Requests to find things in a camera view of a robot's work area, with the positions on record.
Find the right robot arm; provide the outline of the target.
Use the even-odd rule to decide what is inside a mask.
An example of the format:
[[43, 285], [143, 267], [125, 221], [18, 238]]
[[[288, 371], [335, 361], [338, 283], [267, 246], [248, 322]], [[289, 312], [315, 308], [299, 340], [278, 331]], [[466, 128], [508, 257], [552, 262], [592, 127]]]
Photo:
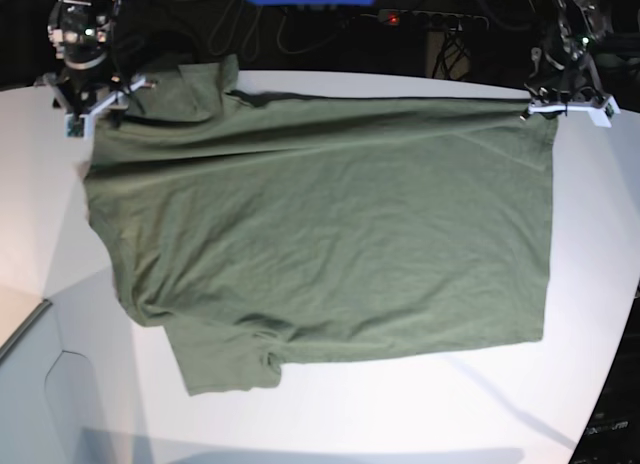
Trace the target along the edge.
[[136, 92], [156, 82], [122, 71], [117, 60], [115, 24], [122, 0], [58, 0], [47, 33], [62, 63], [57, 72], [38, 77], [36, 87], [53, 93], [64, 111], [64, 134], [91, 140], [102, 118], [121, 119], [131, 104], [141, 107]]

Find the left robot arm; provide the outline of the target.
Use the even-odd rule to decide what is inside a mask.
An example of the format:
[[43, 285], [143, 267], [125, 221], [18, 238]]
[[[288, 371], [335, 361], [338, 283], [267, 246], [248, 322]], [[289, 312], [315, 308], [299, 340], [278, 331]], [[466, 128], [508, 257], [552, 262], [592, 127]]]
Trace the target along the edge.
[[581, 112], [601, 128], [621, 113], [603, 88], [592, 51], [612, 33], [602, 0], [547, 0], [540, 44], [531, 49], [533, 72], [525, 82], [530, 101], [520, 119], [534, 114], [553, 119]]

